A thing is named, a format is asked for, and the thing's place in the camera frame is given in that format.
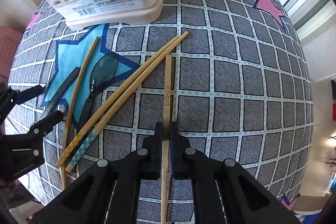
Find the thin curved bamboo chopstick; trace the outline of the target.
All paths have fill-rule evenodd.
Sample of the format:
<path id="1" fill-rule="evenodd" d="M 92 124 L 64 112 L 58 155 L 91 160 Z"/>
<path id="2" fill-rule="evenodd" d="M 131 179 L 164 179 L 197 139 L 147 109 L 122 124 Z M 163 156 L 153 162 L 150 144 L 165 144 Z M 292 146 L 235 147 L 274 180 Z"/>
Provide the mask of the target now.
<path id="1" fill-rule="evenodd" d="M 72 115 L 73 115 L 73 112 L 74 112 L 74 109 L 75 109 L 77 95 L 78 95 L 78 92 L 80 90 L 83 78 L 84 78 L 84 76 L 85 76 L 85 74 L 87 72 L 87 68 L 88 68 L 90 60 L 92 58 L 92 55 L 93 55 L 93 53 L 94 53 L 94 51 L 96 49 L 96 46 L 98 45 L 99 41 L 100 41 L 99 37 L 95 37 L 94 38 L 94 40 L 93 40 L 93 42 L 91 44 L 91 47 L 89 49 L 89 52 L 87 53 L 82 66 L 80 67 L 79 75 L 78 75 L 77 80 L 75 82 L 75 87 L 74 87 L 74 90 L 72 92 L 70 106 L 69 106 L 69 109 L 68 109 L 68 115 L 67 115 L 67 118 L 66 118 L 66 124 L 65 124 L 64 135 L 63 135 L 63 142 L 62 142 L 62 148 L 63 148 L 62 149 L 62 153 L 65 152 L 66 147 L 70 143 L 69 135 L 70 135 L 70 132 L 71 132 Z"/>

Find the bamboo chopstick with engraving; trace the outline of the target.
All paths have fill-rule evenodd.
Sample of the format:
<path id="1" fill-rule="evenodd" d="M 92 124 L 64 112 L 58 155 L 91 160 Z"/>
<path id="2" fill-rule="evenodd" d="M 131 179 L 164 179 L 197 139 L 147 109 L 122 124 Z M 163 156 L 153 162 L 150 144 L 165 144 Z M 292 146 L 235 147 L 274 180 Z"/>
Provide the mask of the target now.
<path id="1" fill-rule="evenodd" d="M 165 58 L 165 84 L 163 97 L 163 137 L 162 137 L 162 177 L 161 177 L 161 223 L 166 223 L 170 186 L 169 159 L 169 123 L 171 102 L 171 61 L 170 55 Z"/>

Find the grey metal knife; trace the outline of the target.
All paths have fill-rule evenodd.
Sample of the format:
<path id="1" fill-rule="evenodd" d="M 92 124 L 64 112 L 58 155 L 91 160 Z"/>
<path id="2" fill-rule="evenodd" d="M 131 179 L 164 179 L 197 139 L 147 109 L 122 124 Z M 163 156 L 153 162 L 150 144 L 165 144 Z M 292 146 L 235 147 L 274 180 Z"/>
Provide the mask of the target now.
<path id="1" fill-rule="evenodd" d="M 51 100 L 49 101 L 48 105 L 46 106 L 45 110 L 41 114 L 40 120 L 46 118 L 49 115 L 53 107 L 56 105 L 60 97 L 67 91 L 69 86 L 77 79 L 80 72 L 80 67 L 75 67 L 73 71 L 68 75 L 68 77 L 63 81 L 60 85 L 58 90 L 55 92 Z"/>

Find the bamboo chopstick blue patterned end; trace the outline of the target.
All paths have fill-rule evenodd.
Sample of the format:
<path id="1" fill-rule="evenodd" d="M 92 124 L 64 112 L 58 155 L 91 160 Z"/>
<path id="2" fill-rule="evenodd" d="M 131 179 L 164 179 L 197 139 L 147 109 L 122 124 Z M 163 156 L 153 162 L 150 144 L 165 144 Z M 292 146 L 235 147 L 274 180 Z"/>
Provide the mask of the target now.
<path id="1" fill-rule="evenodd" d="M 189 33 L 186 31 L 181 36 L 162 47 L 162 49 L 136 70 L 94 113 L 66 149 L 66 152 L 70 153 L 79 144 L 79 141 L 84 141 L 66 166 L 67 172 L 73 170 L 87 148 L 95 140 L 96 136 L 104 129 L 105 125 L 112 119 L 116 112 L 118 112 L 120 107 L 128 100 L 133 92 L 142 84 L 144 79 L 150 75 L 161 61 L 169 55 L 188 34 Z"/>

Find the pink bag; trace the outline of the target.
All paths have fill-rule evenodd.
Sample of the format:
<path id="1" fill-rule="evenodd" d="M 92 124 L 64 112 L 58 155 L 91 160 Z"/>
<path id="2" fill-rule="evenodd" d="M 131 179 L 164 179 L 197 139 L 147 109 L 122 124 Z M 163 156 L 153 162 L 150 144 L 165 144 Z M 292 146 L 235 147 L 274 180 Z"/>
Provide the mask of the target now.
<path id="1" fill-rule="evenodd" d="M 0 36 L 1 76 L 8 78 L 11 66 L 14 61 L 15 53 L 17 52 L 23 34 L 10 27 L 1 26 Z"/>

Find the grey checked star tablecloth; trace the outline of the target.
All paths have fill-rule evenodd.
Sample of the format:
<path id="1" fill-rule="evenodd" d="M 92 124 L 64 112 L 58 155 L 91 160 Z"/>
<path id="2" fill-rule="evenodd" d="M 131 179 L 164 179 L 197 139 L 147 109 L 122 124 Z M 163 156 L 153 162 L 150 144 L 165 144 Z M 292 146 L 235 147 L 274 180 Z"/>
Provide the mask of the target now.
<path id="1" fill-rule="evenodd" d="M 231 158 L 276 198 L 294 201 L 306 167 L 313 101 L 302 46 L 278 0 L 163 0 L 148 24 L 105 23 L 73 31 L 46 0 L 23 34 L 9 85 L 47 92 L 17 106 L 5 126 L 36 122 L 62 82 L 81 65 L 94 37 L 91 71 L 105 53 L 120 57 L 115 81 L 98 108 L 170 39 L 171 118 L 192 147 L 214 160 Z"/>

